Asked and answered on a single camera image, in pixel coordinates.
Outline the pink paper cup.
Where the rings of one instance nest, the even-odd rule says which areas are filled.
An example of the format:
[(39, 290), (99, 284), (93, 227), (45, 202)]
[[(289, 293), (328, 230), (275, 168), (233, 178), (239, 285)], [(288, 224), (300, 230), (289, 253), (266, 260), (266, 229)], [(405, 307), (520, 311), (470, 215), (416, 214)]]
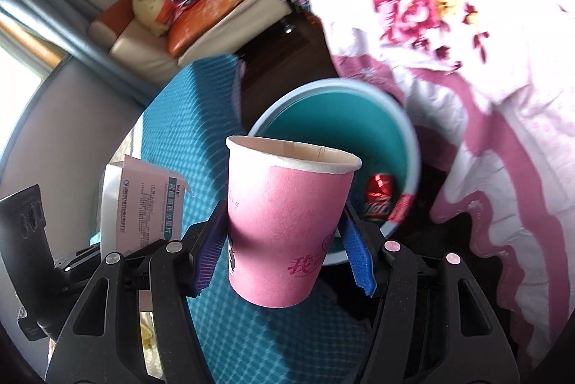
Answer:
[(246, 301), (286, 308), (318, 278), (362, 162), (304, 142), (230, 136), (228, 278)]

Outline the teal round trash bin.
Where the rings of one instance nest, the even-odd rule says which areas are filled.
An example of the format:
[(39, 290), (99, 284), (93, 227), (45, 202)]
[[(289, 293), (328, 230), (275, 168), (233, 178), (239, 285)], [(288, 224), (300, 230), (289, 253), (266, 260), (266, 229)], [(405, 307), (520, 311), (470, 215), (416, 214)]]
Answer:
[(349, 194), (358, 215), (364, 212), (368, 179), (391, 175), (395, 205), (380, 224), (384, 237), (390, 238), (408, 215), (420, 181), (418, 139), (403, 107), (375, 86), (342, 78), (300, 86), (275, 101), (249, 134), (338, 148), (360, 157), (363, 165)]

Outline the red cola can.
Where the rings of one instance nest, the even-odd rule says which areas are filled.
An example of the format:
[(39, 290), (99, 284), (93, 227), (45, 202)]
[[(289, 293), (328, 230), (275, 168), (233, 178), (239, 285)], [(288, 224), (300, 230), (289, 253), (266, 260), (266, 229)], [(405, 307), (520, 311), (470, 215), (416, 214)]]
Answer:
[(373, 223), (384, 223), (391, 214), (395, 195), (396, 183), (392, 175), (371, 175), (364, 191), (364, 219)]

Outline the white medicine box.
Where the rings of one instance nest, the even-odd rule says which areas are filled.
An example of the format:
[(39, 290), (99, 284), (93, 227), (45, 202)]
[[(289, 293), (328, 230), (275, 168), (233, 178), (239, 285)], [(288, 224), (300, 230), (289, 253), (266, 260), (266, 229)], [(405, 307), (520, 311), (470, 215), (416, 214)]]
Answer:
[(148, 245), (181, 237), (183, 175), (127, 155), (106, 166), (100, 195), (100, 255), (131, 255)]

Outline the grey window curtain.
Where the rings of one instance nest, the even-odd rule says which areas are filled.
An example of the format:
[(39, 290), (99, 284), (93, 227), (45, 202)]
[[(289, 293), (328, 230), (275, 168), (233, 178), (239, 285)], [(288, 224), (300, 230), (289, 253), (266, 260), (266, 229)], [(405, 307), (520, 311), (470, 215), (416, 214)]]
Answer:
[(88, 35), (101, 10), (89, 0), (1, 0), (2, 9), (56, 43), (116, 93), (144, 108), (160, 89), (112, 59)]

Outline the pink floral bed quilt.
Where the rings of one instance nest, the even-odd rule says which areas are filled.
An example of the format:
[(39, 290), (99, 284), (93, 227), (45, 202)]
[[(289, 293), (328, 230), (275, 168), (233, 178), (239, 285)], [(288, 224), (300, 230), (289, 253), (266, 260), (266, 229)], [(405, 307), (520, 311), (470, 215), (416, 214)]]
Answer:
[(398, 99), (445, 172), (431, 210), (467, 212), (498, 256), (527, 366), (574, 309), (574, 0), (308, 0), (333, 64)]

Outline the yellow plush toy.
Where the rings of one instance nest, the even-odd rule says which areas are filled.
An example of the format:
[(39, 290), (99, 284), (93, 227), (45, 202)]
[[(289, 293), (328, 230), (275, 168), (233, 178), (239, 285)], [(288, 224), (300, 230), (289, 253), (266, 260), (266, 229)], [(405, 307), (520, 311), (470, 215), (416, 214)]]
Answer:
[(174, 21), (171, 0), (133, 0), (134, 17), (153, 35), (164, 35)]

